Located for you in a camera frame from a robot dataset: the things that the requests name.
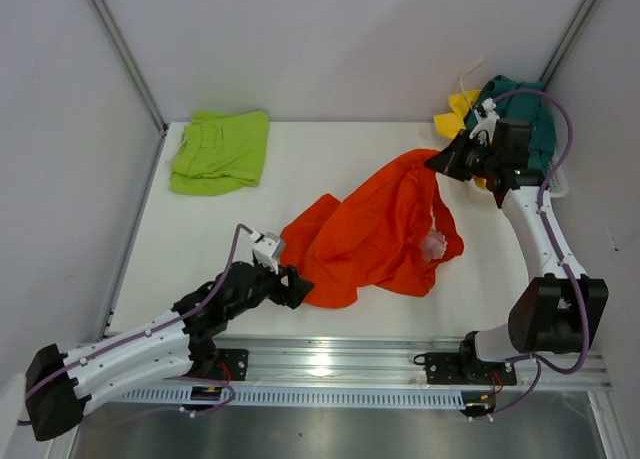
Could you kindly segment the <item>orange shorts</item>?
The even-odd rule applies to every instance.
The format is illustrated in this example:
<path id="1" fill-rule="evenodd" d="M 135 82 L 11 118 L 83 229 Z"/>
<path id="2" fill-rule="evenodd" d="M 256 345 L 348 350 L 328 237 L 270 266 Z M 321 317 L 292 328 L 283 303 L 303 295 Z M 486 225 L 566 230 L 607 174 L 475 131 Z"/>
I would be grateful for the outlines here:
<path id="1" fill-rule="evenodd" d="M 324 194 L 281 233 L 281 260 L 313 283 L 306 303 L 341 309 L 362 287 L 424 297 L 436 269 L 464 252 L 436 174 L 433 149 L 395 158 L 346 198 Z"/>

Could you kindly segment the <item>lime green shorts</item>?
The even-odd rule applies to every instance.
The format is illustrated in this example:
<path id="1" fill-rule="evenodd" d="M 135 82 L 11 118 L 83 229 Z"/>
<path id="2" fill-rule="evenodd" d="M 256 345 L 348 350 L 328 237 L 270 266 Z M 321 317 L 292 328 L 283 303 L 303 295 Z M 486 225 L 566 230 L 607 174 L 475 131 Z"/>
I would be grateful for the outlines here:
<path id="1" fill-rule="evenodd" d="M 270 118 L 260 110 L 195 112 L 171 159 L 169 190 L 188 196 L 219 196 L 257 187 L 265 166 L 269 128 Z"/>

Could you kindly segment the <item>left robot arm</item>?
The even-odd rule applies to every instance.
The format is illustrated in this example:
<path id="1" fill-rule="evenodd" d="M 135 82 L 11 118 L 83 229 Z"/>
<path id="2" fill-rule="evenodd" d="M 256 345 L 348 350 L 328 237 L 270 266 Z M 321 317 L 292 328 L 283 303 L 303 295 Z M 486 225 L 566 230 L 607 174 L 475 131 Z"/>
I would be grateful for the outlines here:
<path id="1" fill-rule="evenodd" d="M 26 372 L 28 418 L 19 424 L 45 442 L 137 387 L 174 377 L 214 379 L 214 338 L 230 321 L 266 300 L 294 310 L 313 288 L 293 266 L 234 262 L 137 329 L 66 352 L 46 346 Z"/>

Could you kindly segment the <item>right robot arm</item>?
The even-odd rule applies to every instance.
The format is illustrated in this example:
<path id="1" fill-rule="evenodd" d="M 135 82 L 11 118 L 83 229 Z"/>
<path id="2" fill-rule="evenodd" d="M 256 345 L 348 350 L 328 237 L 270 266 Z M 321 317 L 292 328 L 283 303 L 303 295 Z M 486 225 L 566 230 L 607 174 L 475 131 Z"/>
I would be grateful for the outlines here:
<path id="1" fill-rule="evenodd" d="M 575 258 L 555 218 L 544 172 L 528 165 L 527 122 L 497 121 L 493 132 L 461 130 L 426 168 L 460 182 L 485 179 L 509 221 L 525 260 L 529 283 L 505 324 L 467 335 L 456 359 L 468 382 L 489 375 L 493 363 L 531 358 L 571 375 L 586 362 L 608 301 L 604 280 Z"/>

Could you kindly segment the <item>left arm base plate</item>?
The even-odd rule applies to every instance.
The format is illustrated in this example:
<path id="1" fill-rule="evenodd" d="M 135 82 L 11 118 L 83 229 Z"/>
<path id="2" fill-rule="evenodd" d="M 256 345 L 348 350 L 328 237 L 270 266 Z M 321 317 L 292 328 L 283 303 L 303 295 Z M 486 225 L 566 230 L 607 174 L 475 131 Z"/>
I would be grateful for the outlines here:
<path id="1" fill-rule="evenodd" d="M 245 381 L 248 374 L 249 351 L 247 349 L 220 349 L 214 363 L 214 372 L 220 379 Z"/>

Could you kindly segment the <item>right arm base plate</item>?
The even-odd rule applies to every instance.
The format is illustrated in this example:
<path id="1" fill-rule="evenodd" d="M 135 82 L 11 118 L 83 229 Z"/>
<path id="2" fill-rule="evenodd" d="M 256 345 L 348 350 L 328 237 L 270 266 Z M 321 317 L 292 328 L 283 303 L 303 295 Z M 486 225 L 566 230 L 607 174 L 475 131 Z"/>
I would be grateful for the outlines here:
<path id="1" fill-rule="evenodd" d="M 420 366 L 429 385 L 515 386 L 515 369 L 504 362 L 484 362 L 475 356 L 453 352 L 417 354 L 413 363 Z"/>

